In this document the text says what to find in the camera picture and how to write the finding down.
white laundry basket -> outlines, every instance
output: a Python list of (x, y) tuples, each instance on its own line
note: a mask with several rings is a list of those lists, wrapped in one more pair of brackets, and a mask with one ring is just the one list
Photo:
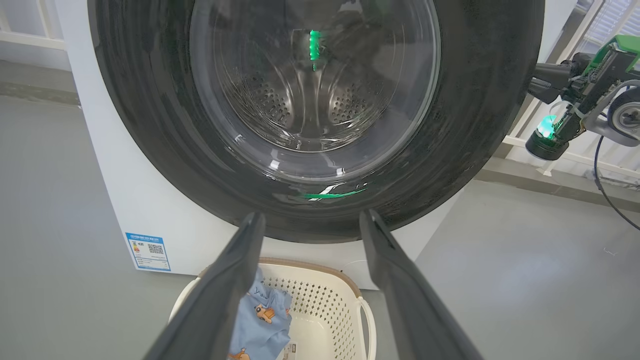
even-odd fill
[[(356, 284), (343, 273), (325, 266), (273, 258), (260, 258), (264, 284), (291, 294), (289, 336), (296, 344), (295, 360), (374, 360), (376, 325), (369, 304)], [(178, 308), (200, 281), (182, 291), (171, 311)], [(363, 310), (369, 330), (369, 354), (362, 329)]]

qr code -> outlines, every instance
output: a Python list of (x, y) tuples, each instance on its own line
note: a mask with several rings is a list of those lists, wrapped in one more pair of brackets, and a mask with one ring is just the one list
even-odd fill
[(149, 252), (153, 254), (162, 254), (164, 255), (164, 251), (162, 250), (162, 246), (149, 244)]

clothing tag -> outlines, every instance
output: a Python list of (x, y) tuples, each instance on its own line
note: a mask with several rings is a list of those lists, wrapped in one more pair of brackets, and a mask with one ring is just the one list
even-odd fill
[(138, 268), (171, 271), (162, 238), (140, 234), (126, 234), (127, 242), (129, 243)]
[(282, 357), (278, 356), (278, 359), (281, 360), (296, 360), (296, 350), (297, 350), (298, 344), (296, 344), (293, 341), (290, 341), (287, 346), (284, 347), (284, 349), (282, 349), (282, 352), (280, 353), (280, 355), (282, 355)]

basket handle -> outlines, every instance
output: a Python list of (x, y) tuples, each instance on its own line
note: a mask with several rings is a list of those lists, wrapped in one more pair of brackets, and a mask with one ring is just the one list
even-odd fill
[[(364, 315), (367, 319), (367, 328), (369, 330), (367, 331), (369, 333), (369, 353), (367, 354), (367, 360), (376, 360), (378, 335), (376, 334), (376, 322), (373, 320), (373, 312), (371, 311), (371, 306), (369, 306), (369, 303), (365, 299), (358, 297), (357, 301), (358, 318), (360, 319), (360, 323), (362, 323), (362, 319), (360, 318), (360, 309), (363, 309)], [(364, 350), (364, 335), (362, 338), (362, 348)]]
[(169, 321), (171, 321), (171, 319), (175, 316), (175, 314), (178, 312), (178, 309), (180, 309), (180, 306), (184, 302), (184, 299), (187, 298), (189, 293), (191, 293), (191, 290), (193, 289), (193, 287), (196, 286), (196, 284), (199, 281), (200, 281), (200, 278), (197, 277), (197, 278), (191, 280), (191, 282), (189, 284), (187, 284), (187, 286), (185, 286), (184, 289), (182, 289), (182, 292), (180, 292), (180, 295), (178, 296), (178, 299), (175, 301), (175, 304), (173, 305), (173, 308), (171, 309), (171, 313), (169, 314)]

black cable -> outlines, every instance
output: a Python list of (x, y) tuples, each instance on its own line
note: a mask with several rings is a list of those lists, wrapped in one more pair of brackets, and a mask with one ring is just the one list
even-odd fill
[(596, 147), (596, 156), (593, 159), (593, 172), (595, 173), (596, 186), (598, 187), (598, 189), (600, 190), (602, 195), (604, 195), (605, 200), (609, 203), (609, 205), (611, 205), (613, 210), (615, 210), (618, 213), (618, 215), (620, 215), (623, 219), (625, 219), (628, 223), (630, 223), (631, 226), (633, 226), (636, 229), (640, 230), (640, 226), (635, 225), (635, 223), (633, 221), (629, 220), (629, 218), (626, 217), (625, 214), (621, 213), (620, 210), (618, 210), (618, 208), (616, 208), (616, 206), (611, 202), (611, 200), (609, 200), (609, 197), (607, 196), (607, 193), (605, 193), (604, 189), (602, 188), (602, 184), (600, 183), (600, 176), (598, 176), (598, 155), (600, 154), (600, 146), (602, 145), (602, 140), (603, 139), (604, 139), (604, 136), (601, 136), (600, 137), (600, 141), (598, 141), (598, 147)]

